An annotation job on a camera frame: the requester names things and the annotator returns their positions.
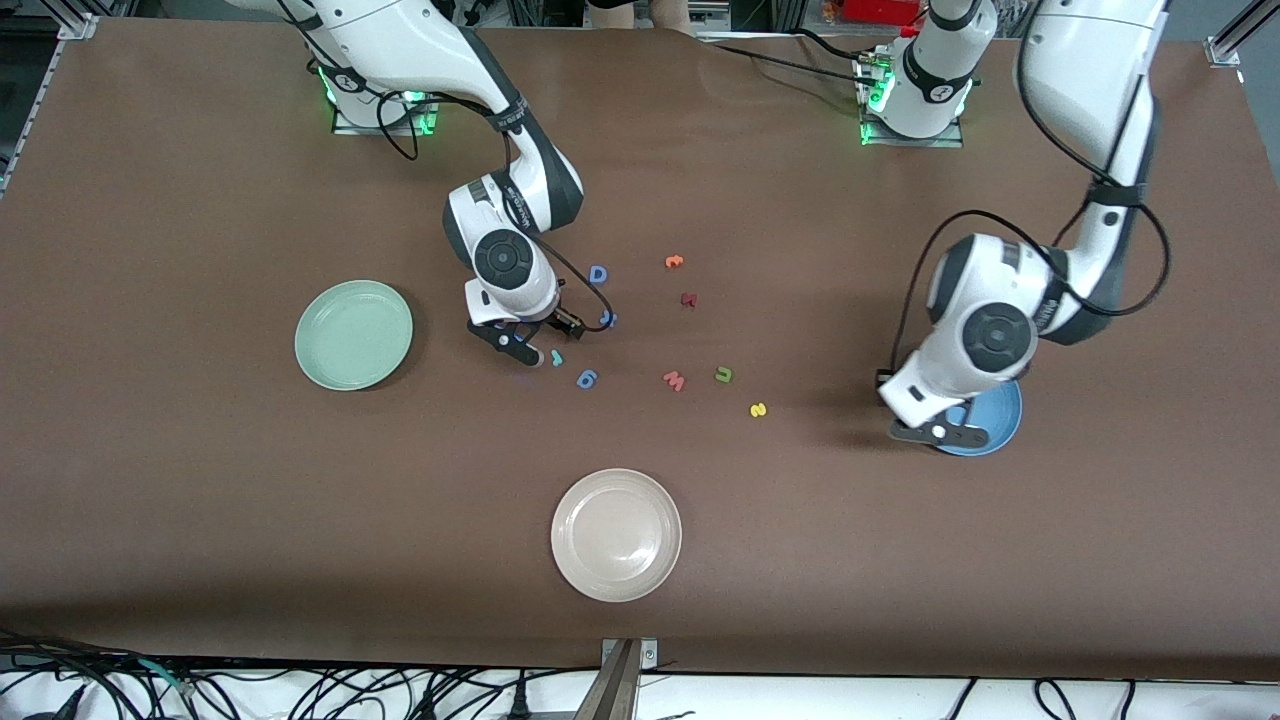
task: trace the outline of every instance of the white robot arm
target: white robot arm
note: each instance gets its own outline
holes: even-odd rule
[[[378,106],[388,92],[474,97],[518,158],[449,193],[444,232],[476,277],[465,286],[468,329],[527,365],[541,361],[529,337],[507,328],[541,323],[571,337],[589,328],[559,307],[559,281],[540,234],[572,223],[582,205],[577,170],[543,132],[529,102],[470,28],[458,28],[428,0],[232,0],[294,23],[321,69],[355,78],[348,99]],[[401,102],[387,102],[398,108]],[[374,126],[389,122],[374,118]]]
[[[1073,345],[1110,323],[1112,313],[1100,307],[1119,304],[1158,133],[1147,70],[1164,6],[1165,0],[1074,0],[1037,8],[1019,60],[1027,102],[1103,173],[1091,183],[1075,247],[1042,249],[1053,268],[1025,242],[989,234],[969,236],[947,251],[927,302],[933,331],[879,386],[901,420],[895,437],[954,443],[943,413],[1018,377],[1038,338]]]
[[[315,56],[316,70],[324,78],[325,86],[348,122],[364,128],[376,128],[379,124],[394,126],[407,111],[401,102],[387,102],[381,118],[378,117],[378,100],[389,88],[365,81],[356,73],[346,53],[338,47],[333,36],[320,23],[314,8],[303,0],[227,0],[244,10],[270,13],[303,31],[307,49]]]
[[[870,110],[904,137],[945,131],[973,88],[973,72],[996,24],[991,0],[932,0],[920,33],[890,46],[892,79]]]

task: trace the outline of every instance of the white plate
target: white plate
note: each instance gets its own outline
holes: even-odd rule
[[[680,512],[657,480],[614,468],[564,493],[552,521],[552,555],[571,585],[604,602],[641,598],[680,557]]]

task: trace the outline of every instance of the black connector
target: black connector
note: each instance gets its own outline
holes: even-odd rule
[[[516,680],[516,698],[511,701],[511,712],[507,714],[508,720],[527,720],[532,717],[532,712],[529,711],[529,697],[525,694],[525,671],[520,671],[520,678]]]
[[[67,698],[67,702],[54,714],[54,720],[76,720],[76,711],[79,710],[79,698],[83,696],[84,685],[76,688],[72,697]]]

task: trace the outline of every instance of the black cable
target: black cable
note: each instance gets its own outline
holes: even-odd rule
[[[237,675],[234,673],[228,673],[225,670],[214,670],[211,673],[200,673],[200,675],[197,675],[197,676],[201,678],[201,679],[207,679],[207,678],[230,678],[232,680],[236,680],[237,683],[265,683],[268,680],[275,680],[278,678],[283,678],[283,676],[288,675],[289,673],[314,673],[314,670],[296,670],[293,667],[289,667],[288,670],[280,670],[279,673],[274,673],[271,675],[265,675],[262,678],[246,678],[243,675]]]
[[[349,680],[351,678],[355,678],[362,671],[364,670],[349,670],[346,679]],[[324,696],[342,687],[340,683],[337,682],[339,673],[342,673],[342,670],[325,670],[324,673],[320,673],[320,679],[316,680],[315,684],[312,684],[310,688],[306,689],[306,692],[302,693],[298,701],[293,703],[293,708],[289,710],[289,714],[285,717],[288,720],[297,720],[298,717],[306,717],[308,714],[314,712],[316,706],[320,705],[320,701],[324,698]],[[328,682],[333,682],[333,685],[326,691],[324,689],[324,685]],[[302,710],[302,705],[307,702],[307,698],[311,697],[311,693],[315,693],[316,696],[315,700],[311,701],[311,705],[308,705],[306,710]]]
[[[383,685],[389,678],[393,678],[396,675],[401,676],[401,682],[399,683],[397,683],[394,685],[379,687],[379,685]],[[326,717],[338,717],[339,715],[342,715],[342,711],[347,710],[348,707],[353,707],[356,705],[360,705],[357,702],[357,700],[360,697],[365,696],[365,694],[374,693],[374,692],[383,692],[383,691],[388,691],[388,689],[392,689],[392,688],[398,688],[399,685],[402,685],[402,684],[404,684],[407,682],[408,680],[407,680],[403,670],[392,670],[390,673],[387,673],[385,675],[383,675],[383,676],[375,679],[374,682],[369,683],[364,688],[357,689],[356,694],[351,696],[351,700],[348,700],[344,705],[338,706],[338,708],[334,710],[333,712],[328,714]]]
[[[333,55],[330,55],[329,53],[326,53],[324,47],[320,47],[320,44],[317,44],[315,40],[311,38],[311,33],[307,32],[306,28],[302,27],[302,20],[300,20],[293,14],[293,10],[289,10],[289,6],[284,4],[284,0],[275,0],[275,4],[279,5],[280,10],[284,12],[284,15],[285,15],[284,22],[287,22],[291,26],[293,26],[293,29],[301,32],[302,37],[306,38],[307,45],[310,45],[312,49],[315,49],[316,53],[319,53],[320,55],[323,55],[325,60],[329,60],[329,65],[332,65],[334,68],[340,68],[342,67],[342,63],[339,63],[338,60],[334,60]]]
[[[147,697],[151,700],[151,712],[147,714],[147,717],[148,719],[155,717],[156,710],[159,710],[160,707],[160,694],[156,692],[156,687],[151,682],[152,678],[151,674],[150,673],[145,675],[134,675],[132,673],[123,673],[123,674],[127,678],[133,678],[134,680],[137,680],[140,685],[142,685],[142,692],[147,693]],[[182,696],[182,702],[183,706],[187,708],[187,714],[191,715],[192,720],[198,720],[200,716],[196,714],[196,708],[192,707],[189,700],[186,696]]]
[[[476,676],[476,675],[480,674],[479,670],[472,670],[470,674],[466,674],[466,675],[453,675],[448,669],[443,669],[442,667],[442,669],[436,670],[435,674],[436,675],[444,675],[445,678],[449,678],[449,679],[454,680],[456,685],[465,683],[467,685],[475,685],[477,688],[485,688],[485,689],[490,689],[490,691],[498,687],[498,685],[494,685],[492,683],[481,683],[480,680],[472,680],[471,678],[474,678],[474,676]]]
[[[959,220],[960,218],[979,217],[979,218],[987,218],[988,220],[992,220],[1002,225],[1005,229],[1009,229],[1010,232],[1016,234],[1037,255],[1039,255],[1039,258],[1048,266],[1050,273],[1055,278],[1057,278],[1059,282],[1062,283],[1062,290],[1069,296],[1071,296],[1073,300],[1079,302],[1082,309],[1094,315],[1102,315],[1105,318],[1123,318],[1125,315],[1133,315],[1134,313],[1138,313],[1139,310],[1147,307],[1148,305],[1151,305],[1152,301],[1156,300],[1156,296],[1160,295],[1160,291],[1164,290],[1165,287],[1165,282],[1167,282],[1169,279],[1169,268],[1171,264],[1172,249],[1170,247],[1169,234],[1165,232],[1164,224],[1160,222],[1158,218],[1156,218],[1155,213],[1152,213],[1151,209],[1147,208],[1146,205],[1138,206],[1138,210],[1146,214],[1147,219],[1151,220],[1152,225],[1156,228],[1156,234],[1160,238],[1160,246],[1161,250],[1164,251],[1164,261],[1161,263],[1160,277],[1156,278],[1156,282],[1151,287],[1151,291],[1148,291],[1147,295],[1138,302],[1130,305],[1129,307],[1121,307],[1121,309],[1101,307],[1091,302],[1088,299],[1080,296],[1080,293],[1075,291],[1075,288],[1070,284],[1070,282],[1068,282],[1064,270],[1057,266],[1057,264],[1053,261],[1053,258],[1048,254],[1047,250],[1044,250],[1044,247],[1042,247],[1038,242],[1032,240],[1032,237],[1027,233],[1027,231],[1024,231],[1023,228],[1015,225],[1014,223],[1006,220],[1005,218],[995,213],[988,213],[987,210],[961,210],[960,213],[951,215],[946,220],[942,220],[942,224],[940,224],[937,229],[933,231],[933,234],[929,236],[929,240],[925,241],[924,249],[920,250],[920,256],[915,261],[915,268],[911,270],[911,279],[906,286],[906,299],[902,301],[902,314],[899,316],[897,332],[893,336],[893,346],[890,350],[890,364],[888,364],[890,372],[896,373],[899,369],[897,354],[900,346],[902,345],[902,334],[906,332],[906,319],[911,309],[911,296],[915,295],[915,284],[920,279],[920,270],[924,268],[924,260],[928,256],[929,250],[933,249],[933,243],[937,242],[938,237],[942,234],[942,231],[945,231],[951,223]]]
[[[88,665],[86,665],[83,662],[79,662],[78,660],[72,660],[70,657],[67,657],[65,655],[54,653],[47,647],[45,647],[44,644],[41,644],[38,641],[35,641],[35,639],[28,638],[26,635],[14,633],[12,630],[4,630],[4,629],[0,629],[0,634],[8,635],[8,637],[13,638],[14,641],[18,641],[18,643],[20,643],[22,646],[31,648],[29,651],[23,650],[22,652],[28,653],[28,655],[35,655],[37,657],[47,657],[49,660],[51,660],[54,662],[58,662],[59,665],[63,665],[64,667],[67,667],[69,670],[74,670],[76,673],[78,673],[81,675],[84,675],[88,679],[91,679],[95,683],[97,683],[99,685],[101,685],[102,689],[105,689],[108,692],[108,694],[111,696],[111,700],[115,702],[116,714],[120,716],[122,720],[124,719],[124,711],[125,711],[125,708],[129,711],[129,715],[132,715],[134,717],[134,720],[146,720],[142,716],[142,714],[138,711],[137,706],[133,705],[133,701],[129,700],[129,697],[125,696],[124,692],[120,691],[120,688],[115,683],[113,683],[111,680],[109,680],[105,675],[102,675],[97,670],[90,667]]]
[[[1043,5],[1043,3],[1037,3],[1032,8],[1030,13],[1028,14],[1028,19],[1027,19],[1028,32],[1030,32],[1030,27],[1036,23],[1036,17],[1039,14],[1039,9],[1041,9],[1042,5]],[[1036,128],[1041,131],[1041,135],[1043,135],[1046,140],[1048,140],[1050,142],[1052,142],[1055,147],[1057,147],[1064,154],[1066,154],[1068,158],[1070,158],[1071,160],[1075,160],[1076,164],[1079,164],[1082,168],[1089,170],[1091,173],[1093,173],[1094,176],[1097,176],[1100,179],[1105,181],[1107,184],[1111,184],[1111,186],[1115,186],[1115,187],[1121,187],[1120,183],[1116,182],[1116,179],[1114,177],[1111,177],[1110,173],[1107,173],[1105,169],[1100,168],[1096,163],[1091,161],[1084,155],[1080,155],[1079,152],[1076,152],[1074,147],[1069,146],[1060,137],[1057,137],[1057,135],[1055,135],[1053,131],[1051,131],[1048,128],[1048,126],[1044,124],[1044,120],[1041,119],[1039,113],[1037,113],[1034,105],[1032,105],[1030,97],[1028,97],[1028,95],[1027,95],[1027,81],[1025,81],[1025,78],[1027,78],[1027,70],[1025,70],[1027,63],[1025,63],[1024,59],[1027,56],[1027,44],[1030,42],[1030,44],[1034,45],[1034,40],[1033,38],[1034,38],[1034,36],[1030,36],[1030,35],[1028,35],[1027,37],[1023,38],[1023,45],[1021,45],[1021,47],[1018,49],[1018,60],[1015,63],[1015,74],[1018,76],[1018,97],[1023,102],[1023,109],[1027,110],[1027,115],[1030,117],[1032,122],[1036,124]],[[1116,143],[1120,142],[1120,137],[1119,136],[1116,136],[1116,141],[1115,142]]]
[[[387,105],[387,100],[389,100],[394,95],[396,95],[394,92],[384,92],[383,95],[378,96],[378,106],[374,108],[374,113],[378,115],[378,129],[383,131],[383,137],[387,138],[387,142],[389,142],[390,146],[394,147],[396,151],[399,152],[402,158],[404,158],[406,160],[413,161],[413,160],[417,160],[417,132],[413,129],[413,122],[412,122],[412,119],[408,123],[408,135],[410,135],[411,138],[413,138],[413,154],[412,155],[410,155],[408,152],[406,152],[404,149],[401,147],[399,143],[396,142],[396,140],[392,138],[390,131],[387,129],[387,120],[383,119],[383,108]]]
[[[151,708],[151,712],[147,715],[147,720],[152,720],[154,717],[156,717],[157,712],[160,714],[160,717],[164,717],[164,707],[163,707],[164,696],[169,694],[169,691],[172,691],[172,689],[173,689],[173,685],[168,685],[166,684],[164,687],[164,689],[160,691],[160,697],[156,698],[156,705],[155,705],[155,707]]]
[[[1138,680],[1129,680],[1129,689],[1125,691],[1124,702],[1120,703],[1120,720],[1129,720],[1129,706],[1133,705],[1133,696],[1138,692]]]
[[[355,705],[352,705],[352,707],[355,707],[356,705],[364,705],[366,702],[376,702],[378,707],[381,710],[381,714],[383,714],[381,720],[387,720],[387,703],[383,702],[383,698],[380,698],[378,696],[362,697],[362,698],[360,698],[360,701],[357,701]],[[324,716],[324,720],[339,720],[339,719],[338,719],[337,714],[330,712],[329,715]]]
[[[476,717],[480,717],[480,714],[484,712],[485,710],[488,710],[489,706],[493,705],[499,697],[502,697],[502,693],[494,692],[493,697],[490,697],[489,700],[486,700],[484,705],[481,705],[480,707],[477,707],[476,711],[471,714],[471,720],[476,720]]]
[[[978,678],[969,678],[964,689],[960,691],[960,697],[956,698],[956,703],[951,707],[951,712],[947,715],[947,720],[956,720],[960,717],[960,710],[964,707],[964,701],[969,700],[969,693],[973,692],[973,687],[978,684]]]
[[[1053,692],[1057,693],[1057,700],[1062,703],[1062,708],[1066,710],[1066,717],[1069,720],[1075,720],[1075,710],[1071,707],[1071,703],[1068,702],[1066,693],[1062,692],[1062,688],[1059,687],[1056,680],[1051,680],[1048,678],[1041,678],[1039,680],[1036,680],[1036,684],[1033,685],[1033,689],[1036,691],[1036,702],[1041,706],[1041,710],[1044,711],[1044,715],[1048,715],[1053,720],[1064,720],[1061,715],[1050,710],[1048,703],[1044,702],[1044,696],[1041,694],[1044,685],[1053,688]]]
[[[859,85],[874,85],[876,83],[876,81],[872,79],[872,78],[861,78],[861,77],[856,77],[856,76],[846,76],[844,73],[836,73],[836,72],[832,72],[832,70],[824,70],[822,68],[814,68],[812,65],[801,65],[800,63],[792,63],[791,60],[783,60],[781,58],[773,58],[773,56],[769,56],[769,55],[760,55],[759,53],[751,53],[750,50],[739,50],[737,47],[727,47],[724,45],[713,45],[713,47],[718,47],[718,49],[721,49],[721,50],[723,50],[726,53],[732,53],[735,55],[745,55],[748,58],[754,58],[756,60],[765,60],[768,63],[776,63],[778,65],[785,65],[787,68],[795,68],[797,70],[806,70],[806,72],[810,72],[810,73],[817,73],[819,76],[828,76],[828,77],[835,77],[835,78],[840,78],[840,79],[847,79],[850,82],[855,82],[855,83],[859,83]]]
[[[787,35],[803,35],[803,36],[808,37],[809,40],[817,42],[823,50],[826,50],[827,53],[831,53],[832,55],[835,55],[837,58],[844,58],[846,60],[856,60],[858,59],[858,53],[850,53],[847,50],[841,50],[840,47],[836,47],[835,45],[827,42],[822,36],[819,36],[818,33],[815,33],[815,32],[813,32],[810,29],[806,29],[806,28],[803,28],[803,27],[794,27],[794,28],[791,28],[791,29],[787,31]]]
[[[507,204],[506,196],[503,196],[503,204],[504,205]],[[577,269],[577,266],[575,266],[572,263],[568,261],[568,259],[561,255],[558,250],[548,245],[547,241],[544,241],[541,237],[538,236],[538,233],[535,232],[529,233],[529,240],[532,240],[538,245],[538,247],[543,249],[543,251],[552,254],[552,256],[559,260],[561,265],[568,268],[568,272],[573,273],[573,277],[576,277],[584,286],[586,286],[586,290],[590,290],[591,293],[595,295],[595,297],[600,301],[600,304],[604,305],[605,314],[603,316],[608,318],[609,322],[600,323],[599,325],[588,325],[586,323],[584,323],[582,329],[589,333],[603,333],[604,331],[609,329],[609,325],[612,324],[613,319],[613,305],[609,304],[609,299],[604,297],[604,293],[600,292],[599,288],[596,288],[594,284],[591,284],[591,281],[586,279],[586,275],[584,275],[582,272]]]
[[[485,688],[494,687],[488,683],[480,683],[479,680],[471,680],[471,678],[479,674],[480,670],[463,670],[461,674],[453,675],[448,670],[436,669],[436,671],[431,674],[430,680],[428,680],[426,692],[422,694],[422,700],[419,701],[412,710],[410,710],[406,720],[436,720],[435,706],[439,705],[439,702],[449,693],[454,692],[467,682]],[[442,676],[444,678],[444,682],[436,687],[435,680]]]
[[[476,102],[474,100],[465,100],[462,97],[454,97],[453,95],[449,95],[448,92],[433,92],[433,94],[430,94],[430,97],[428,99],[428,101],[429,102],[431,102],[431,101],[434,101],[434,102],[452,102],[454,105],[462,105],[463,108],[466,108],[467,110],[471,110],[472,113],[480,115],[481,118],[490,118],[490,117],[493,117],[493,113],[489,110],[489,108],[485,108],[484,105],[481,105],[481,104],[479,104],[479,102]]]
[[[404,692],[408,694],[408,698],[404,701],[404,707],[408,708],[408,710],[404,711],[404,720],[410,720],[410,717],[413,714],[413,680],[421,678],[422,675],[430,675],[431,678],[435,676],[434,673],[426,670],[426,671],[419,673],[417,675],[413,675],[412,678],[408,678],[408,676],[404,678],[406,680],[408,680],[408,682],[404,683]],[[426,680],[426,687],[428,688],[431,687],[431,678],[428,678],[428,680]]]
[[[532,674],[532,675],[527,675],[525,678],[525,682],[532,682],[532,680],[536,680],[539,678],[549,678],[550,675],[562,675],[564,673],[579,673],[579,671],[584,671],[584,670],[599,670],[599,667],[564,667],[564,669],[561,669],[561,670],[547,670],[545,673],[536,673],[536,674]],[[512,680],[509,683],[498,685],[497,688],[494,688],[492,691],[480,693],[479,696],[476,696],[476,697],[471,698],[470,701],[465,702],[462,706],[460,706],[458,708],[456,708],[453,712],[445,715],[443,720],[453,720],[454,717],[457,717],[458,715],[461,715],[463,710],[471,707],[472,705],[480,702],[481,700],[484,700],[486,697],[490,697],[490,696],[498,697],[498,696],[500,696],[503,691],[506,691],[507,688],[515,687],[516,683],[518,683],[518,682],[520,680]]]
[[[205,691],[200,687],[200,683],[202,682],[207,683],[210,687],[218,691],[218,694],[221,696],[223,702],[227,703],[225,711],[221,707],[218,707],[218,703],[214,702],[212,698],[210,698],[207,694],[205,694]],[[232,698],[229,694],[227,694],[227,691],[224,691],[223,687],[218,684],[218,680],[214,680],[212,678],[209,676],[193,675],[191,678],[191,685],[196,688],[196,692],[200,693],[200,697],[202,697],[205,700],[205,703],[207,703],[209,707],[212,707],[215,712],[218,712],[227,720],[241,720],[239,711],[236,710],[236,703],[232,702]]]
[[[1076,210],[1075,210],[1075,214],[1074,214],[1074,215],[1071,215],[1071,219],[1070,219],[1070,220],[1068,220],[1065,225],[1062,225],[1062,229],[1057,231],[1057,236],[1056,236],[1056,237],[1053,237],[1053,247],[1057,247],[1059,245],[1061,245],[1061,243],[1062,243],[1062,238],[1064,238],[1064,237],[1066,237],[1066,233],[1068,233],[1068,232],[1069,232],[1069,231],[1070,231],[1070,229],[1071,229],[1073,227],[1075,227],[1075,223],[1080,222],[1080,218],[1082,218],[1082,217],[1084,217],[1084,211],[1085,211],[1085,210],[1087,210],[1088,208],[1089,208],[1089,200],[1088,200],[1088,199],[1085,199],[1085,200],[1084,200],[1083,202],[1080,202],[1080,206],[1079,206],[1079,208],[1076,208]]]
[[[9,683],[8,685],[0,688],[0,696],[5,694],[10,689],[13,689],[18,683],[23,683],[26,680],[29,680],[29,679],[35,678],[36,675],[40,675],[41,673],[47,673],[47,670],[41,669],[41,670],[29,670],[29,671],[27,671],[27,674],[23,675],[22,678],[18,678],[17,680]]]
[[[1125,683],[1128,687],[1125,689],[1124,702],[1120,705],[1120,720],[1128,720],[1129,706],[1133,705],[1133,696],[1138,691],[1137,680],[1125,680]],[[1036,680],[1036,684],[1033,685],[1036,691],[1036,702],[1041,706],[1041,710],[1044,711],[1044,715],[1048,715],[1053,720],[1064,720],[1060,715],[1050,710],[1048,703],[1044,702],[1044,696],[1042,693],[1046,685],[1053,688],[1053,692],[1057,693],[1057,700],[1062,703],[1062,708],[1066,711],[1066,720],[1075,720],[1075,708],[1073,708],[1071,703],[1066,700],[1066,693],[1062,692],[1061,687],[1059,687],[1057,680],[1053,680],[1052,678],[1041,678],[1039,680]]]
[[[516,679],[516,697],[511,701],[511,711],[507,712],[507,720],[527,720],[532,716],[529,711],[529,694],[527,683],[525,680],[525,671],[521,669],[520,678]]]

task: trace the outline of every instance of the metal frame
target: metal frame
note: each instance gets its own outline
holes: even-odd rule
[[[640,638],[627,638],[613,641],[613,646],[605,647],[604,666],[595,675],[591,689],[586,691],[586,697],[573,714],[573,720],[635,717],[640,665],[645,660],[644,642]],[[653,653],[653,660],[657,660],[657,650]]]
[[[1215,68],[1240,64],[1238,50],[1254,32],[1280,14],[1280,0],[1253,0],[1231,22],[1204,40],[1204,55]]]
[[[54,55],[49,59],[49,68],[45,69],[45,77],[40,79],[40,90],[36,91],[36,100],[31,104],[31,111],[27,113],[27,122],[22,126],[22,135],[18,136],[18,142],[13,146],[13,158],[9,158],[9,164],[5,165],[4,173],[0,173],[0,199],[4,197],[5,190],[9,187],[9,179],[13,177],[14,169],[18,167],[18,158],[22,155],[22,149],[27,145],[27,136],[31,135],[31,126],[36,122],[36,113],[40,111],[40,105],[45,101],[45,92],[49,91],[49,83],[54,79],[54,70],[58,68],[58,60],[63,58],[63,50],[67,49],[67,41],[60,40],[58,46],[54,47]]]
[[[100,15],[132,15],[137,0],[40,0],[40,4],[58,23],[58,40],[88,40]]]
[[[613,648],[622,641],[607,639],[600,643],[600,665],[603,666],[609,660],[609,653]],[[641,638],[640,639],[640,669],[653,670],[658,666],[658,638]]]

